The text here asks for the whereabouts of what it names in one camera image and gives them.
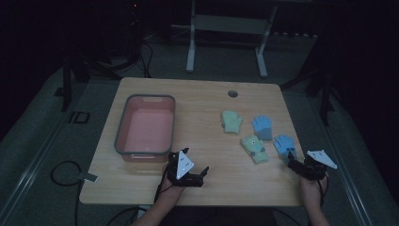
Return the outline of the pink basin with grey rim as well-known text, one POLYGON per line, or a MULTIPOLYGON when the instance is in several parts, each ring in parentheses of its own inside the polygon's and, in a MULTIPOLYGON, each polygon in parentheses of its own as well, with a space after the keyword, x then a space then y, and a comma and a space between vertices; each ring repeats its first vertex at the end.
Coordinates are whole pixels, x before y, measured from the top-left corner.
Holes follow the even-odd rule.
POLYGON ((175 99, 134 94, 127 98, 114 142, 126 162, 163 163, 172 148, 175 99))

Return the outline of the person's right hand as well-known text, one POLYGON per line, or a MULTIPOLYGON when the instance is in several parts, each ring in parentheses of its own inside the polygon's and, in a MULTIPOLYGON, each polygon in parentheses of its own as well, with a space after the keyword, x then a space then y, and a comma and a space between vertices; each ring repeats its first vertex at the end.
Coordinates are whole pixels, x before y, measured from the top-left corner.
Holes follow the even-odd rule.
POLYGON ((328 176, 325 175, 322 180, 316 181, 301 177, 299 183, 304 205, 307 203, 319 203, 321 207, 328 189, 328 176))

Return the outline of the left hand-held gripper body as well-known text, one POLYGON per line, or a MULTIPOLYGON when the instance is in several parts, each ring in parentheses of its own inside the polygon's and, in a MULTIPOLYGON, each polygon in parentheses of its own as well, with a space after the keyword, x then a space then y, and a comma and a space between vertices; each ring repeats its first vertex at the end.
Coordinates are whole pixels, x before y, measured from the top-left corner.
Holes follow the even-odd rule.
POLYGON ((202 187, 204 172, 201 174, 190 173, 194 166, 195 164, 187 157, 185 151, 169 153, 166 166, 168 180, 174 186, 202 187))

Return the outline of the white metal stand frame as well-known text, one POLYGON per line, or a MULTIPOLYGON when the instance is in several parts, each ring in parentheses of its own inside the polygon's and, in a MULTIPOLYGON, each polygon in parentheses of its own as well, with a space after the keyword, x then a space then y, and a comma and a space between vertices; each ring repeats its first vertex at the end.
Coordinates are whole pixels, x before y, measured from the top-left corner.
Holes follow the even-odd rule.
POLYGON ((189 25, 189 46, 185 71, 192 73, 195 66, 196 57, 196 31, 215 31, 237 34, 259 35, 262 40, 255 47, 255 57, 257 60, 260 77, 266 78, 268 72, 266 69, 263 52, 271 34, 271 28, 277 14, 278 7, 273 6, 266 19, 240 18, 221 15, 198 14, 196 11, 199 0, 190 0, 190 25, 189 25))

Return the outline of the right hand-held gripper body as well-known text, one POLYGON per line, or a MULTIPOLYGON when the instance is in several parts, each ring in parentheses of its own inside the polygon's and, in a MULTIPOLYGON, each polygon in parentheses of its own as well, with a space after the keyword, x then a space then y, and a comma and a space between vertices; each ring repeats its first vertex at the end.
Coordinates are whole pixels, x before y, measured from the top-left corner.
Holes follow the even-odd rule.
POLYGON ((322 180, 327 172, 327 167, 334 170, 338 165, 324 151, 307 151, 304 162, 296 162, 297 174, 309 181, 322 180))

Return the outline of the patterned light green knit glove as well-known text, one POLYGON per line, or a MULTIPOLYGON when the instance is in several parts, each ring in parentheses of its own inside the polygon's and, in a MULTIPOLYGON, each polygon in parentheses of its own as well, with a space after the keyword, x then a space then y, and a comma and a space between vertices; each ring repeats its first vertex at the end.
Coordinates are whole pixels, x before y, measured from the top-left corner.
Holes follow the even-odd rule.
POLYGON ((265 163, 269 160, 266 149, 257 136, 242 138, 241 145, 255 164, 265 163))

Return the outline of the plain light green knit glove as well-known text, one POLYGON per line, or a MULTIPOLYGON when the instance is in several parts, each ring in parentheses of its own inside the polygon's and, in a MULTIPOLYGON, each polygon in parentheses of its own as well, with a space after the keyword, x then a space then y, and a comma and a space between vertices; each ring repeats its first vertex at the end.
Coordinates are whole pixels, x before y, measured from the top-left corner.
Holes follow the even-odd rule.
POLYGON ((225 110, 221 113, 222 127, 225 133, 240 134, 241 123, 243 119, 237 112, 225 110))

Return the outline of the blue knit glove grey cuff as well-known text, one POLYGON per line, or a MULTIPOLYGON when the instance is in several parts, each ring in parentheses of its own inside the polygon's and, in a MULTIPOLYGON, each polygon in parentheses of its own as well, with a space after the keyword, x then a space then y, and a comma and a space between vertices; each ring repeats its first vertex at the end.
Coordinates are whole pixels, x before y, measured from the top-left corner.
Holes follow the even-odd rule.
POLYGON ((291 152, 295 156, 295 159, 297 159, 295 143, 292 137, 286 135, 278 135, 274 138, 273 144, 277 150, 279 157, 285 164, 289 163, 288 159, 289 152, 291 152))
POLYGON ((263 141, 270 141, 273 139, 272 121, 267 116, 256 116, 251 124, 258 139, 263 141))

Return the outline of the black tripod stand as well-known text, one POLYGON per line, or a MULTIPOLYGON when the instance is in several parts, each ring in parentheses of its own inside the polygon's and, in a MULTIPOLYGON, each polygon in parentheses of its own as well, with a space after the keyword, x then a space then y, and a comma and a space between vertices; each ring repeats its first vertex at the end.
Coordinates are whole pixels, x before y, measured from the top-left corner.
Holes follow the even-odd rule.
POLYGON ((298 75, 279 86, 281 90, 285 90, 305 80, 310 80, 305 88, 305 93, 308 97, 316 97, 321 94, 319 115, 325 126, 329 126, 327 116, 328 112, 333 110, 329 100, 333 78, 334 51, 332 44, 332 39, 328 35, 318 35, 298 75))
POLYGON ((142 0, 85 0, 83 15, 67 36, 63 58, 63 110, 72 101, 72 80, 93 76, 120 80, 138 62, 143 44, 142 0))

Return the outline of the person's left hand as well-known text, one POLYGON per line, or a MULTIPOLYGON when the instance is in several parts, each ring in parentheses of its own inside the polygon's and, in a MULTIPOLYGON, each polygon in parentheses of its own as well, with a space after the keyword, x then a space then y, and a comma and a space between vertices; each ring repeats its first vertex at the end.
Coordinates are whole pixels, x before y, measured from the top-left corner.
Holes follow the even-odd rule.
POLYGON ((184 187, 174 186, 169 180, 165 180, 161 185, 158 201, 174 205, 181 198, 183 192, 184 187))

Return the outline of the person's dark clothing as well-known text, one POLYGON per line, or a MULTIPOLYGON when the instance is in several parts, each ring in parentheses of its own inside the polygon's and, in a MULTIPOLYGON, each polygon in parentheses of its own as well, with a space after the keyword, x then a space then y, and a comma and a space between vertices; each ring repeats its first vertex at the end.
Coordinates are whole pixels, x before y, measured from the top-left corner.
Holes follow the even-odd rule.
POLYGON ((278 226, 267 207, 174 207, 159 226, 278 226))

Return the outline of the grey metal table clip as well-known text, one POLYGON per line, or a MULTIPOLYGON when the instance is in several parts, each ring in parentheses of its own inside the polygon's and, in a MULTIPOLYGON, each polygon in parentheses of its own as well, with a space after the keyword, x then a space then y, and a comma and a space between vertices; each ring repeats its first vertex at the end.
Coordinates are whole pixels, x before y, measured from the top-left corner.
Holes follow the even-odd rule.
POLYGON ((96 175, 91 174, 91 173, 81 172, 78 175, 78 179, 81 180, 81 181, 90 181, 92 183, 95 183, 98 180, 98 177, 96 175))

